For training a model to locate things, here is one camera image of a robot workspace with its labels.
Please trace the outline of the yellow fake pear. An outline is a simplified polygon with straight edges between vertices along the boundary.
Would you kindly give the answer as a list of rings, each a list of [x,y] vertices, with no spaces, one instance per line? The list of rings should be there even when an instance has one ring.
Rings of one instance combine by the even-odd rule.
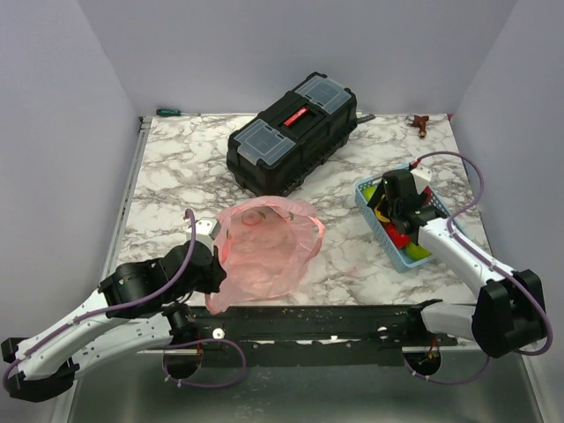
[[[379,209],[378,207],[374,208],[374,213],[375,213],[375,217],[377,218],[378,221],[380,221],[383,225],[389,224],[390,223],[390,219],[388,217],[386,217]]]

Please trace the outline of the pink plastic bag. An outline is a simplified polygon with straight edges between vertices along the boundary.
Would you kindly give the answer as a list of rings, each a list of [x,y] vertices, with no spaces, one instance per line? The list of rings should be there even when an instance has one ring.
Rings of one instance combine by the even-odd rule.
[[[256,197],[216,215],[214,246],[226,272],[219,291],[205,296],[216,315],[246,301],[268,301],[295,290],[323,245],[325,225],[301,199]]]

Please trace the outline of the green fake apple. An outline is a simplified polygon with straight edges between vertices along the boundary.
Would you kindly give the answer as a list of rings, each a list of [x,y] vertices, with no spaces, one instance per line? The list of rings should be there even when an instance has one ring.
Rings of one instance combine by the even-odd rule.
[[[374,185],[363,189],[362,195],[367,200],[367,206],[371,209],[377,206],[381,197],[378,187]]]

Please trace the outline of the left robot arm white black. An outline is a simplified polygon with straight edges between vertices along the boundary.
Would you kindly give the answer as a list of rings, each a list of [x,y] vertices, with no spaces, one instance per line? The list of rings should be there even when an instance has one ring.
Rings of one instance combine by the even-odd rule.
[[[200,241],[118,266],[51,328],[2,342],[9,365],[4,389],[12,398],[39,403],[69,390],[106,360],[153,347],[189,346],[198,330],[180,300],[194,292],[216,293],[225,277],[216,248]]]

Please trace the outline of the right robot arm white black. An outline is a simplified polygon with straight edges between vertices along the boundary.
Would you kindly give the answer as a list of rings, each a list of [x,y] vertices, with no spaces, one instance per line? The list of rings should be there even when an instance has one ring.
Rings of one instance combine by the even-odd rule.
[[[367,205],[380,212],[414,244],[429,251],[453,271],[476,297],[472,305],[427,301],[415,308],[405,334],[415,345],[425,345],[437,334],[476,342],[491,358],[548,340],[551,331],[539,277],[516,271],[495,260],[454,226],[454,221],[432,204],[428,181],[401,168],[382,176]]]

